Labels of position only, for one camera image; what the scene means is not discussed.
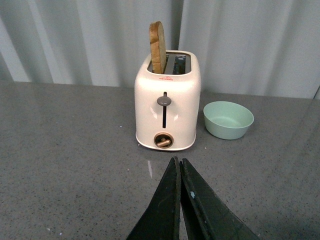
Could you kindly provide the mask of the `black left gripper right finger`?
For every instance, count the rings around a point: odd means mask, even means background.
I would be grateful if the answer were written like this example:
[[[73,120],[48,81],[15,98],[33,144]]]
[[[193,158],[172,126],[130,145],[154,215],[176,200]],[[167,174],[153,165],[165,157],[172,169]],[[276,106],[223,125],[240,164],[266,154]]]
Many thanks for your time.
[[[258,240],[184,158],[180,162],[181,206],[189,240]]]

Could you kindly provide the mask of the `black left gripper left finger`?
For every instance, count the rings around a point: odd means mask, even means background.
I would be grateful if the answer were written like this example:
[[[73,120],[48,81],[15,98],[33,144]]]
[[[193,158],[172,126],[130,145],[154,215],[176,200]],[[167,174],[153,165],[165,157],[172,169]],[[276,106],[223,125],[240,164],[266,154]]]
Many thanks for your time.
[[[128,240],[178,240],[180,237],[181,170],[172,157],[145,212]]]

